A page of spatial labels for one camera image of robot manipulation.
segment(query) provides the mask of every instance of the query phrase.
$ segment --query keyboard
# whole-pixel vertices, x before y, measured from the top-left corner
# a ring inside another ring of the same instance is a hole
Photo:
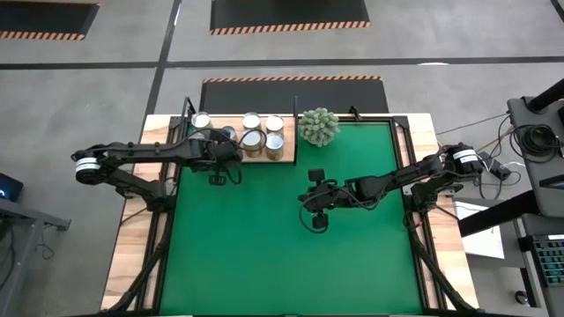
[[[545,287],[564,287],[564,235],[532,236],[532,254]]]

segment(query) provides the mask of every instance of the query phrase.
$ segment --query wooden tray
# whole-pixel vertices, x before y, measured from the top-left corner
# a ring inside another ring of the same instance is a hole
[[[266,133],[266,119],[268,115],[259,115],[261,117],[261,126]],[[230,115],[223,116],[221,114],[210,114],[211,124],[213,128],[219,129],[225,126],[231,126],[235,128],[237,133],[237,140],[241,141],[241,137],[245,132],[242,125],[243,115]],[[256,158],[250,158],[245,151],[243,151],[243,163],[293,163],[295,159],[296,150],[296,134],[295,134],[295,124],[296,120],[293,116],[281,115],[284,120],[284,156],[280,160],[271,160],[266,157],[266,148],[263,148],[261,155]]]

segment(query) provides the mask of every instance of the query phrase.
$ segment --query black floor mat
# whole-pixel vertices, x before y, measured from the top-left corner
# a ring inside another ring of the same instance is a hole
[[[81,41],[99,4],[0,1],[0,39]]]
[[[210,114],[291,114],[326,107],[346,114],[387,114],[388,103],[378,76],[210,78],[202,85],[200,110]]]
[[[211,34],[370,26],[364,0],[214,0]]]

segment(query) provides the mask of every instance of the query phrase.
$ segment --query wooden board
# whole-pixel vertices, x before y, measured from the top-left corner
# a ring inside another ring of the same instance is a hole
[[[241,141],[243,134],[245,133],[245,129],[243,128],[242,124],[242,115],[237,116],[217,116],[217,115],[210,115],[211,117],[211,124],[213,128],[223,128],[225,126],[231,126],[235,128],[235,132],[237,133],[237,140]],[[260,115],[261,117],[261,127],[264,133],[266,132],[266,119],[268,115]],[[243,163],[292,163],[294,158],[295,152],[295,119],[292,116],[283,116],[281,115],[282,119],[284,120],[284,156],[282,159],[274,161],[266,157],[266,148],[263,148],[261,151],[261,155],[256,158],[251,158],[245,151],[243,151]]]
[[[427,155],[435,154],[438,150],[437,139],[430,114],[363,115],[407,116],[410,124],[413,149],[417,160],[421,160]],[[147,116],[141,142],[154,143],[158,141],[165,143],[171,116],[174,115],[153,114]],[[238,118],[237,120],[240,120],[240,116],[238,115],[221,115],[221,117],[236,117]],[[407,147],[402,137],[399,137],[399,140],[402,160],[404,165],[406,165],[409,161]],[[159,171],[160,164],[139,164],[136,165],[134,174],[147,180],[157,180],[159,178]],[[454,213],[454,207],[450,198],[440,197],[437,204]],[[143,204],[139,203],[139,201],[130,200],[125,204],[123,216],[127,217],[127,215],[143,207]],[[456,220],[439,210],[431,210],[429,213],[429,221],[432,228],[435,251],[442,272],[466,302],[474,307],[478,307],[478,300],[474,291],[470,269],[466,260],[466,253]],[[151,215],[148,212],[144,212],[138,217],[131,219],[131,221],[120,228],[100,309],[110,308],[122,296],[123,292],[127,290],[137,273],[141,270],[150,223]],[[434,295],[434,281],[428,269],[424,269],[424,276],[431,307],[437,307],[437,301]],[[154,278],[150,279],[148,293],[152,294],[153,286]],[[145,307],[149,307],[151,300],[149,300],[148,296],[146,298]]]

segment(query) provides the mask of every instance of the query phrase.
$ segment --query tin can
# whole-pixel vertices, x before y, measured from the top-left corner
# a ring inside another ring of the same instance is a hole
[[[279,133],[284,137],[284,119],[279,115],[269,115],[266,119],[266,133]]]
[[[281,160],[284,156],[284,138],[279,133],[269,133],[266,136],[266,157],[271,160]]]
[[[194,129],[196,129],[196,131],[199,131],[201,129],[212,129],[212,118],[209,114],[203,111],[198,112],[192,117],[192,126],[194,126]]]
[[[200,132],[196,132],[196,133],[192,134],[189,138],[198,139],[198,140],[205,140],[205,135],[201,134]]]
[[[258,131],[245,132],[242,139],[243,148],[250,158],[256,158],[261,155],[261,133]]]
[[[223,130],[229,132],[229,138],[233,141],[237,141],[237,132],[235,131],[235,128],[232,126],[225,126],[223,127]]]
[[[243,115],[243,128],[248,129],[261,129],[261,117],[256,113],[246,113]]]

